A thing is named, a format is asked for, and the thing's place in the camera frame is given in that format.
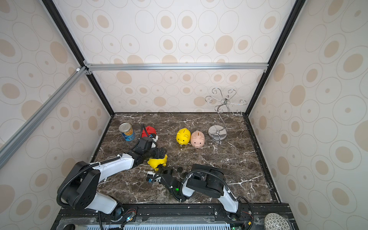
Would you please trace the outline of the yellow piggy bank front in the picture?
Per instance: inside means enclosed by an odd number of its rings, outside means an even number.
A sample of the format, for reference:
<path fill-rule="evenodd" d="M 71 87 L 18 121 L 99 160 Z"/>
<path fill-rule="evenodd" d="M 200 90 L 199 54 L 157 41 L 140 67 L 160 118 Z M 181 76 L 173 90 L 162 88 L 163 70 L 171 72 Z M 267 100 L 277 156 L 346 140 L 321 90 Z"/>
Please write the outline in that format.
<path fill-rule="evenodd" d="M 176 141 L 180 145 L 187 145 L 191 139 L 191 132 L 187 128 L 180 129 L 176 134 Z"/>

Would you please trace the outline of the yellow piggy bank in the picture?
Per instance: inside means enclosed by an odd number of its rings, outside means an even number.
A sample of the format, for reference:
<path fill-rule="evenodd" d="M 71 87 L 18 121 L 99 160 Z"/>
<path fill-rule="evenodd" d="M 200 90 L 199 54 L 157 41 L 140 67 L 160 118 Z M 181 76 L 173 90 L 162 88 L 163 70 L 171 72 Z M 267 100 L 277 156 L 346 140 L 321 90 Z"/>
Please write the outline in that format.
<path fill-rule="evenodd" d="M 191 139 L 191 132 L 187 128 L 180 129 L 176 134 L 176 141 L 180 145 L 187 145 Z"/>
<path fill-rule="evenodd" d="M 159 171 L 159 166 L 166 167 L 167 166 L 167 154 L 164 157 L 159 158 L 150 158 L 148 160 L 148 165 L 156 172 Z"/>

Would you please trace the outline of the yellow piggy bank back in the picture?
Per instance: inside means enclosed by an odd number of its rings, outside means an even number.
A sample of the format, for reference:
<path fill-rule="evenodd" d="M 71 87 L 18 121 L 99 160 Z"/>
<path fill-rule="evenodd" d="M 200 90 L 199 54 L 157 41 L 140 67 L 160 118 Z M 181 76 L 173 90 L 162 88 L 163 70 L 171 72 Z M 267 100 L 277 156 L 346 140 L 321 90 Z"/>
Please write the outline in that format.
<path fill-rule="evenodd" d="M 159 171 L 159 166 L 166 167 L 167 166 L 167 154 L 164 157 L 159 158 L 150 158 L 148 160 L 148 165 L 156 172 Z"/>

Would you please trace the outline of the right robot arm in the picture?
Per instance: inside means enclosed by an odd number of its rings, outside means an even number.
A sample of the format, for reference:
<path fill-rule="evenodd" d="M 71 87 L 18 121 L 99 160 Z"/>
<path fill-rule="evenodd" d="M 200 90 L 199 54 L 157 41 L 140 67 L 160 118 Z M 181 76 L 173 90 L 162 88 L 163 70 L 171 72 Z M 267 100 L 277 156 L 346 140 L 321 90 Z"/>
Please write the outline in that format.
<path fill-rule="evenodd" d="M 224 210 L 230 214 L 242 217 L 245 213 L 247 217 L 254 219 L 251 204 L 245 197 L 236 198 L 234 196 L 225 180 L 223 170 L 194 164 L 181 182 L 173 177 L 172 173 L 173 169 L 167 169 L 160 165 L 159 171 L 148 173 L 146 180 L 149 183 L 158 182 L 163 185 L 174 199 L 181 203 L 198 192 L 217 199 Z"/>

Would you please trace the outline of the red piggy bank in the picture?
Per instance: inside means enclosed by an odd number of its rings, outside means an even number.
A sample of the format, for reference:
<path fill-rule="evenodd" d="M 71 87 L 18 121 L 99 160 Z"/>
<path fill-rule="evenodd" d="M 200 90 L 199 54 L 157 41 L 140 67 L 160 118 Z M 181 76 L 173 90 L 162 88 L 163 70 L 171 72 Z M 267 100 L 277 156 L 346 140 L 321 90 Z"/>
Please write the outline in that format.
<path fill-rule="evenodd" d="M 156 138 L 157 132 L 156 129 L 152 126 L 146 126 L 142 130 L 141 137 L 150 137 L 150 138 Z"/>

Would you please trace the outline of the pink piggy bank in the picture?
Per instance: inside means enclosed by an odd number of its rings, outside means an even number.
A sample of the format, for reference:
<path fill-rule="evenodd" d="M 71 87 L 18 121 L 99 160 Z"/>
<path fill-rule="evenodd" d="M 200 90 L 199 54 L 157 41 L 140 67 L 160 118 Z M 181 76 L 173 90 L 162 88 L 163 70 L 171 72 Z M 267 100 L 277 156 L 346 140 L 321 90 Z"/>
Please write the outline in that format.
<path fill-rule="evenodd" d="M 202 148 L 205 144 L 205 135 L 203 132 L 197 130 L 191 135 L 191 145 L 195 148 Z"/>

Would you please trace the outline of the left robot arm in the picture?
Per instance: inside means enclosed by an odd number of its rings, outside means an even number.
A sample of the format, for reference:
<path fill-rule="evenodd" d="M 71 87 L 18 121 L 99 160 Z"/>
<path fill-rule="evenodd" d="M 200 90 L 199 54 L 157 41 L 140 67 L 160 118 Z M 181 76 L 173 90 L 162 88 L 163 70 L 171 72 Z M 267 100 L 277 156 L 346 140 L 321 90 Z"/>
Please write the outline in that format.
<path fill-rule="evenodd" d="M 123 216 L 122 204 L 98 193 L 101 181 L 122 171 L 133 169 L 150 159 L 166 158 L 166 151 L 157 147 L 157 132 L 151 126 L 141 126 L 141 137 L 128 152 L 96 163 L 76 163 L 57 190 L 57 204 L 74 210 L 93 210 L 118 220 Z"/>

